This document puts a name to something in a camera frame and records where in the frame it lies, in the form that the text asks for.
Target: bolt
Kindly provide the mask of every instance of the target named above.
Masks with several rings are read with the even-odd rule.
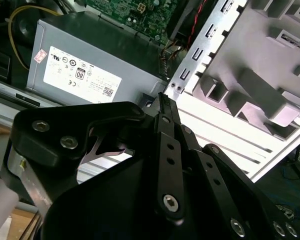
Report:
[[[162,117],[162,120],[165,121],[166,123],[170,123],[169,118],[167,118],[167,117],[165,117],[165,116]]]
[[[212,147],[212,150],[213,150],[216,154],[220,153],[219,149],[216,148],[215,146]]]
[[[283,228],[277,222],[273,222],[273,227],[280,236],[284,237],[286,235]]]
[[[32,128],[38,132],[46,132],[50,129],[49,124],[46,121],[37,120],[32,123]]]
[[[298,237],[296,230],[289,224],[289,223],[285,223],[286,229],[288,229],[289,233],[294,236],[295,238]]]
[[[165,207],[170,211],[175,213],[178,208],[179,208],[179,204],[178,201],[171,195],[167,194],[164,195],[163,197],[163,203],[165,205]]]
[[[60,139],[60,144],[65,149],[75,149],[78,146],[78,141],[73,136],[63,136]]]
[[[245,229],[242,227],[240,222],[238,222],[238,220],[231,218],[230,224],[232,229],[239,237],[244,238],[246,236]]]
[[[188,134],[191,134],[192,133],[192,131],[190,130],[190,128],[188,128],[188,127],[184,127],[184,130],[188,133]]]

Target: sticker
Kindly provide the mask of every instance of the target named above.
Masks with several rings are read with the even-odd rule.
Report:
[[[43,82],[94,104],[111,103],[121,78],[50,47]]]
[[[39,64],[42,62],[43,59],[47,56],[47,53],[41,49],[34,57],[34,60]]]

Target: motherboard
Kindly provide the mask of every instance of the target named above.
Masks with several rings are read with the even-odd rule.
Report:
[[[167,24],[178,0],[86,0],[86,4],[159,44],[166,44]]]

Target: red wire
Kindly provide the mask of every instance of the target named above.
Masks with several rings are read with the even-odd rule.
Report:
[[[199,6],[199,9],[198,9],[198,12],[196,13],[195,17],[194,17],[194,23],[193,23],[193,26],[192,26],[192,30],[191,30],[191,34],[188,38],[188,43],[187,43],[187,48],[189,49],[189,46],[190,46],[190,42],[191,42],[191,38],[192,36],[194,35],[195,33],[195,29],[196,29],[196,25],[197,25],[197,21],[198,21],[198,17],[199,17],[199,14],[201,13],[202,11],[202,8],[204,6],[204,4],[206,3],[207,0],[203,0],[203,2],[200,4]]]

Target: yellow wire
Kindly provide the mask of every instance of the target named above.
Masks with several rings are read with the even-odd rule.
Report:
[[[9,23],[8,23],[8,35],[9,35],[10,43],[11,43],[11,46],[12,46],[12,49],[13,49],[13,51],[14,51],[14,54],[15,54],[16,58],[19,60],[19,62],[21,63],[21,65],[22,65],[25,69],[29,70],[29,68],[27,68],[27,66],[25,66],[25,65],[23,64],[23,62],[22,62],[22,60],[21,60],[21,58],[20,58],[20,56],[19,56],[19,54],[18,54],[18,51],[17,51],[17,48],[16,48],[16,44],[15,44],[14,38],[13,38],[13,36],[12,36],[12,22],[13,22],[14,18],[16,17],[16,15],[17,15],[18,13],[20,13],[20,12],[22,12],[22,11],[24,11],[24,10],[27,10],[27,9],[39,9],[39,10],[45,11],[45,12],[47,12],[47,13],[49,13],[49,14],[52,14],[52,15],[54,15],[54,16],[60,16],[61,14],[59,14],[59,13],[56,12],[56,11],[50,10],[50,9],[48,9],[48,8],[45,8],[45,7],[42,7],[42,6],[34,6],[34,5],[20,6],[20,7],[16,8],[16,9],[12,12],[12,14],[11,14],[11,16],[10,16],[10,19],[9,19]]]

